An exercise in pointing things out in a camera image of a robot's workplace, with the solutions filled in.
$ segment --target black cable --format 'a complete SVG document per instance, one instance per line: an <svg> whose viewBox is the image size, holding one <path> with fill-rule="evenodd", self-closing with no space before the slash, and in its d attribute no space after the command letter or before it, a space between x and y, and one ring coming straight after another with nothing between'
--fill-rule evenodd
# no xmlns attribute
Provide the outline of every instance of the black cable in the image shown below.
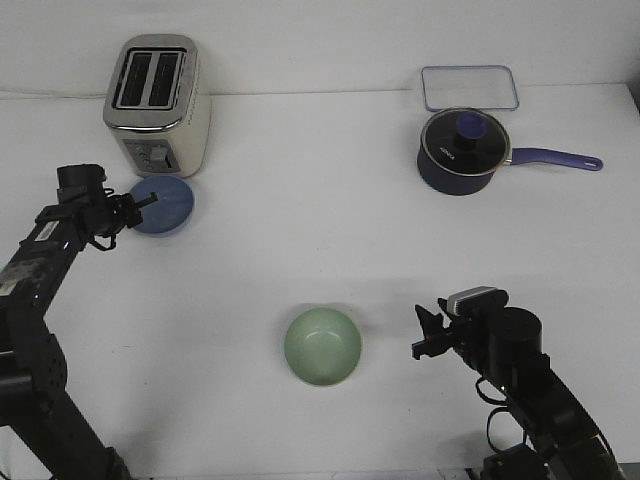
<svg viewBox="0 0 640 480"><path fill-rule="evenodd" d="M504 407L507 405L506 400L498 400L496 398L491 398L488 395L486 395L482 390L480 390L480 384L482 382L484 382L486 380L486 378L484 377L480 377L478 379L478 381L476 381L476 392L478 393L478 396L484 400L485 402L487 402L489 405L497 405L499 407Z"/></svg>
<svg viewBox="0 0 640 480"><path fill-rule="evenodd" d="M491 419L493 419L493 417L495 417L498 413L504 412L509 413L509 409L507 407L494 408L489 414L489 418L487 418L487 442L489 443L491 450L493 450L495 453L502 453L504 452L504 450L499 449L493 444L493 442L491 441L491 433L489 432L489 428L491 427Z"/></svg>
<svg viewBox="0 0 640 480"><path fill-rule="evenodd" d="M111 235L108 247L105 247L104 245L101 245L100 243L98 243L95 237L91 237L91 239L88 240L88 243L93 247L97 248L98 250L100 250L101 252L108 252L109 250L113 250L114 248L116 248L116 236Z"/></svg>
<svg viewBox="0 0 640 480"><path fill-rule="evenodd" d="M465 468L464 472L469 477L469 480L480 480L480 477L473 471L473 468Z"/></svg>
<svg viewBox="0 0 640 480"><path fill-rule="evenodd" d="M611 459L617 464L618 461L616 460L616 456L613 454L613 449L611 448L611 445L609 445L609 441L607 440L607 437L604 436L604 433L602 432L598 432L600 434L600 438L602 439L602 443L604 443L605 448L607 449L607 451L609 452L609 455L611 455Z"/></svg>

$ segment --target blue lid knob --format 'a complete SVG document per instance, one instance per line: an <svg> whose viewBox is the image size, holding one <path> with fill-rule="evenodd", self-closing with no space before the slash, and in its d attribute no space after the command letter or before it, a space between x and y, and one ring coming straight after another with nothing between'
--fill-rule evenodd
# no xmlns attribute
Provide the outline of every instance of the blue lid knob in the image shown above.
<svg viewBox="0 0 640 480"><path fill-rule="evenodd" d="M487 119L476 112L465 112L456 119L456 130L469 140L478 140L487 134Z"/></svg>

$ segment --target toaster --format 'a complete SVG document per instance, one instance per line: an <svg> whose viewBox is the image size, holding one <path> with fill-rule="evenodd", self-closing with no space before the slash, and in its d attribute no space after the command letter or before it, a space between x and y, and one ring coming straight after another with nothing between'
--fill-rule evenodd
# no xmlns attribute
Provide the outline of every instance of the toaster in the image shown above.
<svg viewBox="0 0 640 480"><path fill-rule="evenodd" d="M169 34L129 40L111 77L103 119L138 175L198 171L211 98L195 43Z"/></svg>

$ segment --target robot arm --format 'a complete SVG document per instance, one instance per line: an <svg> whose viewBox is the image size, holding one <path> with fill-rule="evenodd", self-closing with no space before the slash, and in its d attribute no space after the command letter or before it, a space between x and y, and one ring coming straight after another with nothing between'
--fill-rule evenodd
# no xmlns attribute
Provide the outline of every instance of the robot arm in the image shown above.
<svg viewBox="0 0 640 480"><path fill-rule="evenodd" d="M130 479L65 392L64 354L43 320L78 252L87 243L114 248L115 236L142 222L140 208L157 199L114 195L105 178L98 165L59 168L59 203L42 210L0 271L0 426L11 426L58 480Z"/></svg>
<svg viewBox="0 0 640 480"><path fill-rule="evenodd" d="M434 357L453 348L464 362L505 396L494 403L508 411L531 439L488 457L483 480L622 480L602 433L541 352L540 320L507 307L507 292L478 287L439 299L451 323L420 306L416 312L425 340L413 356Z"/></svg>

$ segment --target saucepan handle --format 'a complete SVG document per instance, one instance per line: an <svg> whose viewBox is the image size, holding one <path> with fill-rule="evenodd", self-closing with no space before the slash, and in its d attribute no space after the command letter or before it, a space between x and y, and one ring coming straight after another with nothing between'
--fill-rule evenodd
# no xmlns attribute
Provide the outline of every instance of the saucepan handle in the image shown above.
<svg viewBox="0 0 640 480"><path fill-rule="evenodd" d="M545 148L514 148L511 151L511 165L542 162L565 167L581 168L582 170L602 170L602 160L574 153L558 152Z"/></svg>

